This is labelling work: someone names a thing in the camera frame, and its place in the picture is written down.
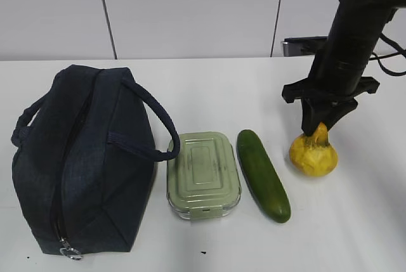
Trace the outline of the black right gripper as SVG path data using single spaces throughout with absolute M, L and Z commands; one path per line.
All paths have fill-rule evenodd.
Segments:
M 361 76 L 328 76 L 323 79 L 305 78 L 292 84 L 286 84 L 282 97 L 287 103 L 301 99 L 302 124 L 305 135 L 312 135 L 318 125 L 324 121 L 327 129 L 331 129 L 344 116 L 354 111 L 356 96 L 366 92 L 376 93 L 380 83 L 373 77 Z M 327 102 L 338 102 L 327 111 Z

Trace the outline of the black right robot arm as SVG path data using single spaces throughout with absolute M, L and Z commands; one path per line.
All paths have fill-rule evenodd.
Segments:
M 377 91 L 379 83 L 363 76 L 363 72 L 379 39 L 405 54 L 383 35 L 384 26 L 397 9 L 405 7 L 405 0 L 338 1 L 326 43 L 317 51 L 307 78 L 286 84 L 282 90 L 287 103 L 300 100 L 301 128 L 307 136 L 319 124 L 331 129 L 356 109 L 356 96 Z

